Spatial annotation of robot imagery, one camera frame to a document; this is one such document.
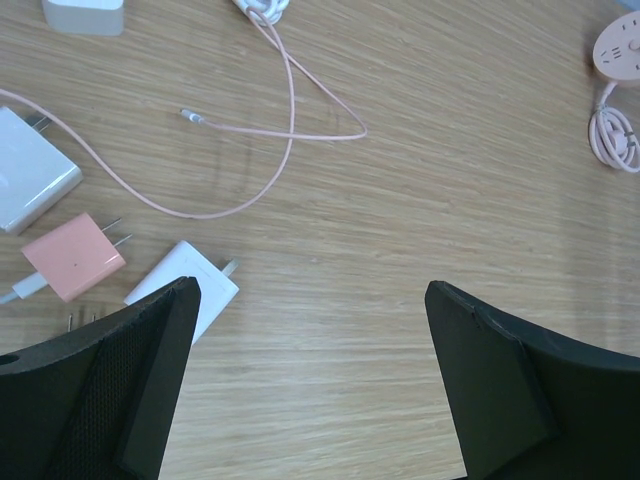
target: charger prong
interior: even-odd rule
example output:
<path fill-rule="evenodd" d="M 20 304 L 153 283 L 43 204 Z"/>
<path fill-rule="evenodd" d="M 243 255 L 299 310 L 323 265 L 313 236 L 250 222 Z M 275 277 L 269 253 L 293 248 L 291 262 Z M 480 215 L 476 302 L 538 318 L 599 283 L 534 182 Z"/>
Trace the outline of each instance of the charger prong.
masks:
<path fill-rule="evenodd" d="M 113 222 L 111 222 L 109 225 L 107 225 L 106 227 L 104 227 L 102 229 L 103 232 L 106 232 L 107 230 L 109 230 L 111 227 L 115 227 L 117 224 L 120 223 L 120 221 L 122 220 L 122 218 L 116 218 Z"/>
<path fill-rule="evenodd" d="M 127 235 L 124 238 L 121 238 L 120 240 L 118 240 L 116 243 L 113 244 L 114 247 L 119 247 L 120 245 L 122 245 L 124 242 L 126 242 L 127 240 L 129 240 L 131 237 L 133 237 L 133 233 L 130 233 L 129 235 Z"/>

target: power adapter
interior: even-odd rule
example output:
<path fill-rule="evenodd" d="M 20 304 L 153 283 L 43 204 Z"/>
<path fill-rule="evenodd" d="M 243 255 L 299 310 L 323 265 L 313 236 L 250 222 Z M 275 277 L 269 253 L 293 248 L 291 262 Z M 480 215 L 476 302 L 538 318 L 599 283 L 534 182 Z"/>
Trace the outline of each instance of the power adapter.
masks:
<path fill-rule="evenodd" d="M 10 293 L 0 297 L 0 304 L 27 298 L 47 285 L 70 302 L 124 267 L 126 262 L 117 247 L 131 235 L 115 244 L 105 235 L 119 221 L 101 229 L 83 213 L 25 246 L 22 253 L 36 273 L 16 283 Z"/>
<path fill-rule="evenodd" d="M 229 279 L 237 266 L 237 262 L 232 260 L 220 271 L 191 244 L 182 241 L 125 298 L 124 303 L 136 303 L 180 277 L 195 277 L 202 291 L 193 332 L 192 343 L 196 343 L 238 293 L 238 286 Z"/>
<path fill-rule="evenodd" d="M 81 181 L 75 163 L 9 108 L 0 108 L 0 229 L 19 235 Z"/>
<path fill-rule="evenodd" d="M 44 17 L 61 33 L 120 35 L 124 0 L 42 0 Z"/>

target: white cable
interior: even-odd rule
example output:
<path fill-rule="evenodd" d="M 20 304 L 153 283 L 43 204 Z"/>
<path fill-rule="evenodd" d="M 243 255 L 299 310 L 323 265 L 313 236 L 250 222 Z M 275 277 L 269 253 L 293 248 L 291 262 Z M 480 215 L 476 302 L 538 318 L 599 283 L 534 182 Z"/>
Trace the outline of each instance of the white cable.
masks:
<path fill-rule="evenodd" d="M 607 106 L 607 99 L 616 86 L 616 82 L 610 82 L 602 92 L 589 122 L 589 143 L 594 155 L 605 165 L 638 173 L 640 148 L 631 123 L 620 110 Z"/>
<path fill-rule="evenodd" d="M 282 12 L 289 5 L 289 0 L 233 0 L 245 15 L 251 15 L 259 25 L 266 27 L 267 24 L 255 13 L 248 13 L 247 8 L 253 7 L 260 10 L 265 17 L 274 25 L 282 17 Z"/>
<path fill-rule="evenodd" d="M 38 290 L 42 290 L 44 287 L 49 285 L 44 277 L 38 273 L 32 273 L 27 278 L 20 280 L 13 286 L 13 291 L 6 294 L 3 297 L 0 297 L 0 305 L 9 303 L 18 298 L 25 299 L 30 297 Z"/>

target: cable connector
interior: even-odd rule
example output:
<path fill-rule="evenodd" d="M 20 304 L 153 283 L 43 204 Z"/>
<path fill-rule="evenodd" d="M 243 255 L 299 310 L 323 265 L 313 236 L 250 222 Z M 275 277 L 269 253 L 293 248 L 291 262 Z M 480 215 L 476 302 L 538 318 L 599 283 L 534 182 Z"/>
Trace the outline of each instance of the cable connector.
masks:
<path fill-rule="evenodd" d="M 204 118 L 202 117 L 202 115 L 196 112 L 192 112 L 191 110 L 187 110 L 186 108 L 183 108 L 182 110 L 180 110 L 180 115 L 182 115 L 184 118 L 186 118 L 190 122 L 197 123 L 198 125 L 204 121 Z"/>

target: charging cable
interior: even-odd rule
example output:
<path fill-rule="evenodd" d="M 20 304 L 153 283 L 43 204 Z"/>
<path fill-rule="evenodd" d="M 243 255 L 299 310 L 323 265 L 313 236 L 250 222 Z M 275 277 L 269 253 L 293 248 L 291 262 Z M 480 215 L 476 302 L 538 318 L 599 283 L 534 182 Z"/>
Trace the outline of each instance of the charging cable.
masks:
<path fill-rule="evenodd" d="M 219 123 L 214 123 L 202 115 L 195 113 L 191 110 L 183 109 L 181 114 L 189 119 L 190 121 L 200 124 L 206 125 L 208 127 L 222 130 L 231 133 L 240 133 L 240 134 L 251 134 L 251 135 L 263 135 L 269 137 L 277 137 L 277 138 L 285 138 L 287 139 L 287 143 L 285 146 L 284 154 L 282 156 L 282 160 L 280 165 L 276 169 L 276 172 L 273 174 L 271 179 L 262 187 L 262 189 L 252 198 L 247 200 L 246 202 L 230 208 L 228 210 L 224 210 L 217 213 L 210 214 L 194 214 L 194 213 L 185 213 L 177 210 L 172 210 L 170 208 L 164 207 L 153 200 L 149 199 L 142 193 L 138 192 L 135 188 L 125 182 L 100 156 L 89 146 L 89 144 L 78 134 L 76 133 L 69 125 L 63 122 L 61 119 L 56 117 L 53 113 L 45 110 L 43 107 L 38 105 L 37 103 L 21 96 L 16 93 L 10 92 L 8 90 L 4 90 L 0 88 L 0 96 L 4 96 L 7 98 L 11 98 L 17 102 L 20 102 L 24 105 L 31 107 L 36 110 L 38 113 L 48 117 L 51 119 L 53 123 L 58 125 L 62 130 L 68 133 L 76 142 L 84 148 L 87 153 L 100 165 L 116 182 L 120 184 L 125 190 L 131 193 L 138 200 L 144 202 L 151 208 L 159 210 L 168 215 L 172 215 L 180 218 L 193 218 L 196 220 L 211 220 L 215 218 L 226 217 L 228 215 L 232 215 L 234 213 L 238 213 L 245 208 L 250 207 L 254 203 L 256 203 L 260 198 L 262 198 L 267 191 L 273 186 L 273 184 L 278 180 L 278 177 L 282 174 L 287 161 L 289 160 L 289 156 L 291 154 L 291 148 L 293 147 L 293 140 L 310 140 L 310 141 L 347 141 L 347 140 L 356 140 L 359 138 L 364 138 L 368 131 L 364 122 L 360 119 L 360 117 L 341 99 L 339 99 L 333 92 L 331 92 L 327 87 L 325 87 L 320 80 L 318 80 L 314 75 L 311 74 L 306 68 L 304 68 L 296 59 L 294 59 L 284 47 L 282 43 L 282 39 L 276 32 L 273 27 L 273 23 L 277 21 L 282 15 L 282 10 L 288 5 L 288 0 L 234 0 L 234 2 L 243 9 L 244 13 L 247 15 L 247 18 L 251 21 L 251 23 L 262 33 L 262 35 L 273 45 L 279 52 L 284 62 L 284 68 L 287 76 L 287 82 L 289 86 L 289 127 L 287 132 L 276 132 L 271 130 L 261 130 L 254 128 L 245 128 L 245 127 L 236 127 L 231 125 L 224 125 Z M 353 119 L 358 122 L 361 127 L 361 132 L 353 135 L 308 135 L 308 134 L 299 134 L 295 133 L 295 119 L 296 119 L 296 101 L 295 101 L 295 89 L 294 89 L 294 81 L 293 81 L 293 73 L 291 71 L 291 64 L 293 64 L 296 68 L 298 68 L 304 75 L 306 75 L 311 82 L 313 82 L 322 92 L 324 92 L 329 98 L 335 101 L 338 105 L 340 105 L 343 109 L 349 113 Z"/>
<path fill-rule="evenodd" d="M 589 143 L 594 155 L 605 165 L 638 173 L 640 150 L 631 123 L 620 110 L 607 105 L 607 99 L 617 85 L 609 82 L 602 92 L 589 122 Z"/>
<path fill-rule="evenodd" d="M 271 25 L 275 25 L 282 17 L 284 9 L 289 5 L 289 0 L 233 0 L 233 3 L 235 3 L 236 6 L 245 13 L 247 13 L 247 10 L 250 7 L 257 8 L 265 17 L 267 17 L 267 20 L 271 22 Z M 260 26 L 267 26 L 259 15 L 251 14 L 251 16 L 260 24 Z"/>

